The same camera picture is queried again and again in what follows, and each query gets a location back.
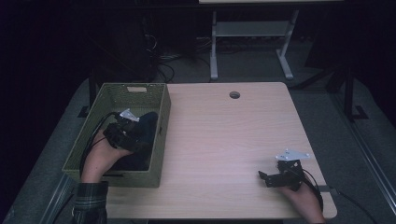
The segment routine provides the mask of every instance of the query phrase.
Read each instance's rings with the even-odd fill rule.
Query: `table top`
[[[278,174],[286,148],[326,185],[289,91],[283,83],[168,85],[172,101],[163,174],[157,189],[109,188],[110,218],[293,218],[299,215],[258,171]],[[240,98],[230,97],[238,91]],[[335,217],[328,192],[324,216]]]

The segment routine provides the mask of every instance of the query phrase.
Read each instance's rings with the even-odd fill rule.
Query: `green basket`
[[[141,117],[151,111],[158,114],[149,168],[147,171],[108,171],[102,179],[108,181],[109,185],[113,187],[158,188],[163,169],[163,152],[171,108],[171,100],[166,84],[103,84],[67,157],[62,169],[63,172],[79,182],[81,155],[96,125],[109,112],[121,112],[128,108],[137,117]]]

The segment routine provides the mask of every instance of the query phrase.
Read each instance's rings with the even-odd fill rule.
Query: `hand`
[[[308,223],[326,222],[315,193],[304,182],[297,191],[288,187],[280,187],[278,190],[289,199],[293,207]]]
[[[113,164],[121,157],[132,154],[125,149],[112,147],[105,136],[103,130],[99,130],[93,139],[94,146],[85,160],[84,170],[81,175],[81,183],[99,183],[102,175],[108,171]]]

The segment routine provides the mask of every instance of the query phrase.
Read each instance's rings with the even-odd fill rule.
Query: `hole in table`
[[[237,91],[232,91],[230,92],[230,97],[233,99],[238,99],[239,97],[241,97],[241,94]]]

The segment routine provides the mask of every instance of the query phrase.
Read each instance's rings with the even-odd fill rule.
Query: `gray carpet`
[[[283,77],[275,49],[279,41],[246,48],[235,54],[218,55],[219,79],[216,82],[281,81],[292,86],[312,77],[319,70],[304,67],[310,43],[292,42],[287,53],[294,80]],[[198,55],[200,59],[179,59],[168,63],[175,69],[174,83],[203,83],[210,78],[208,53]],[[171,70],[162,66],[170,76]],[[367,163],[361,155],[360,145],[337,109],[336,102],[342,102],[342,92],[330,95],[324,90],[328,78],[323,78],[303,91],[290,91],[293,102],[304,125],[306,134],[318,158],[318,163],[327,183],[358,201],[378,223],[396,223],[396,216],[390,209],[379,189]],[[154,82],[163,82],[158,76]],[[396,132],[382,112],[375,105],[370,92],[356,81],[355,105],[361,105],[369,119],[357,120],[356,127],[372,149],[390,182],[395,186],[396,166],[392,159],[396,153]],[[62,179],[62,166],[73,142],[83,124],[78,118],[83,106],[89,104],[88,81],[81,84],[75,96],[49,139],[34,170],[25,182],[12,207],[12,213],[4,223],[40,223],[43,216],[52,211],[54,195]],[[76,183],[64,190],[61,201]],[[341,195],[333,196],[338,215],[329,223],[373,223],[355,204]],[[57,223],[67,223],[71,217],[73,200],[58,217]],[[132,223],[130,220],[110,219],[109,223]],[[285,220],[284,223],[304,223],[300,219]]]

